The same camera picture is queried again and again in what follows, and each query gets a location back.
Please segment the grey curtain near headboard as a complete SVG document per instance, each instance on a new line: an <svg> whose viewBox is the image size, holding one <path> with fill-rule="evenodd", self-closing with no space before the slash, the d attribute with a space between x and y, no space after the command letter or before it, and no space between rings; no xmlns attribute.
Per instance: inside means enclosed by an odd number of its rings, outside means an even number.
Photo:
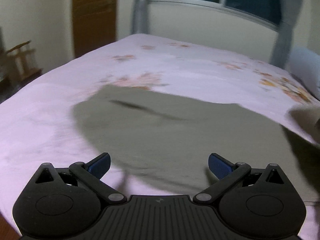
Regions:
<svg viewBox="0 0 320 240"><path fill-rule="evenodd" d="M297 23L303 0L280 0L281 20L273 46L270 64L283 69L291 51L293 29Z"/></svg>

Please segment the grey curtain near door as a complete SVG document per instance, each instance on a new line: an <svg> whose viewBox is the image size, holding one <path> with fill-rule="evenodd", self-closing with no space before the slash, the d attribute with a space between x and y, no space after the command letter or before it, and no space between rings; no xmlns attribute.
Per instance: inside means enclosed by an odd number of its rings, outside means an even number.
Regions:
<svg viewBox="0 0 320 240"><path fill-rule="evenodd" d="M149 33L149 1L133 0L131 34Z"/></svg>

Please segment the pink floral bed sheet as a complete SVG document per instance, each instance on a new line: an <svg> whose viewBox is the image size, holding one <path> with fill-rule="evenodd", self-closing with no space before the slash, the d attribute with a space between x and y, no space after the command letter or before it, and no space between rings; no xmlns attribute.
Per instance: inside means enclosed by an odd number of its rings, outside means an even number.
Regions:
<svg viewBox="0 0 320 240"><path fill-rule="evenodd" d="M288 114L319 101L289 72L231 51L131 35L1 104L1 214L21 239L319 239L319 201L304 202L276 163L231 162L221 180L208 167L215 181L196 194L153 188L112 159L95 178L85 164L104 152L77 128L73 107L105 86L236 104L319 149Z"/></svg>

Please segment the brown wooden door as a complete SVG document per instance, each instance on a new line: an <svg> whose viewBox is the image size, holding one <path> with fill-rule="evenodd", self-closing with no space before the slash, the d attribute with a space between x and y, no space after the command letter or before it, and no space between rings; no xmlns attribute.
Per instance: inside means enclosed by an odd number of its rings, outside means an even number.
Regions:
<svg viewBox="0 0 320 240"><path fill-rule="evenodd" d="M116 41L117 0L72 0L76 58Z"/></svg>

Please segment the light blue rolled duvet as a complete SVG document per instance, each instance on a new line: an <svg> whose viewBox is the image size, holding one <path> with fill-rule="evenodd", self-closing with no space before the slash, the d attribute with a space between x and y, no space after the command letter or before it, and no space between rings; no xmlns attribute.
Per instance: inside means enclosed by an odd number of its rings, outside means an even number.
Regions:
<svg viewBox="0 0 320 240"><path fill-rule="evenodd" d="M287 66L290 73L319 100L319 55L307 48L295 47Z"/></svg>

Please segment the grey-green pants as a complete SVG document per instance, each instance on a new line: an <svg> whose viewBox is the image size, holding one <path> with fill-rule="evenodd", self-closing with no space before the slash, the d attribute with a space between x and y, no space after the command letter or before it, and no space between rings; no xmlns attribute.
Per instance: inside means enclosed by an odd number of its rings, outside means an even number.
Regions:
<svg viewBox="0 0 320 240"><path fill-rule="evenodd" d="M112 163L153 188L196 194L215 181L217 153L253 168L278 164L307 204L319 201L319 149L236 104L105 86L73 107L76 126Z"/></svg>

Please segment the wooden chair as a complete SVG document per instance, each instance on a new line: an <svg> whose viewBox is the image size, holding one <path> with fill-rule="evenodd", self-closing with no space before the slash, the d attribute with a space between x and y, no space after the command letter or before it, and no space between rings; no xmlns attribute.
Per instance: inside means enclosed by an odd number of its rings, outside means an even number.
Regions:
<svg viewBox="0 0 320 240"><path fill-rule="evenodd" d="M5 52L9 63L9 73L17 82L27 82L42 75L42 69L37 66L35 48L30 47L31 40L20 43Z"/></svg>

